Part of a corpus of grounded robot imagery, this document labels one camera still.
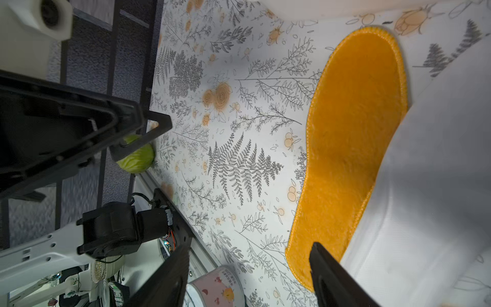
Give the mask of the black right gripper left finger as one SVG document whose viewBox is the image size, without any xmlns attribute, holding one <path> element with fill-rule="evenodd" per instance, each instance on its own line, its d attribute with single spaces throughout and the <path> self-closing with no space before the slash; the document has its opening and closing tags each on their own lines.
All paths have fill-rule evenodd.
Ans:
<svg viewBox="0 0 491 307">
<path fill-rule="evenodd" d="M 190 245 L 182 245 L 133 294 L 124 306 L 183 306 L 189 276 Z"/>
</svg>

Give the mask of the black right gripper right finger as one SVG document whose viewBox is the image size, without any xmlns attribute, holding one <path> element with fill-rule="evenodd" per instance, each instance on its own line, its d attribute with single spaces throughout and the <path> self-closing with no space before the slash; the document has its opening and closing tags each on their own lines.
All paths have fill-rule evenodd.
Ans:
<svg viewBox="0 0 491 307">
<path fill-rule="evenodd" d="M 309 263 L 319 306 L 379 307 L 321 243 L 313 244 Z"/>
</svg>

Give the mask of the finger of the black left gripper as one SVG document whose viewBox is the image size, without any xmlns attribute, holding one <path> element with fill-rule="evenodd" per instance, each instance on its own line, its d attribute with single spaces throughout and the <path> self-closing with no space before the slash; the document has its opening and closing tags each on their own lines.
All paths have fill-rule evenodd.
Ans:
<svg viewBox="0 0 491 307">
<path fill-rule="evenodd" d="M 118 142 L 116 145 L 111 145 L 109 149 L 113 161 L 121 161 L 123 158 L 126 158 L 133 152 L 139 150 L 145 145 L 148 145 L 151 141 L 167 133 L 173 128 L 170 115 L 154 111 L 144 111 L 143 119 L 157 122 L 159 125 L 158 127 L 148 131 L 147 133 L 140 135 L 139 138 L 129 144 L 122 145 L 120 142 Z"/>
<path fill-rule="evenodd" d="M 137 102 L 1 72 L 1 199 L 77 173 L 144 121 Z"/>
</svg>

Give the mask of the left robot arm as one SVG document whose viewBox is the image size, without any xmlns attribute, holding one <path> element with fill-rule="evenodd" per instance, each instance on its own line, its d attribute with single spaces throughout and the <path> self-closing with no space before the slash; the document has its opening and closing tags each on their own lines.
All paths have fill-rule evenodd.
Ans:
<svg viewBox="0 0 491 307">
<path fill-rule="evenodd" d="M 102 150 L 120 162 L 172 129 L 170 116 L 133 101 L 11 72 L 1 73 L 1 199 L 43 200 L 38 189 L 67 179 Z M 74 223 L 1 252 L 1 293 L 56 271 L 115 261 L 169 230 L 158 195 L 151 209 L 110 202 Z"/>
</svg>

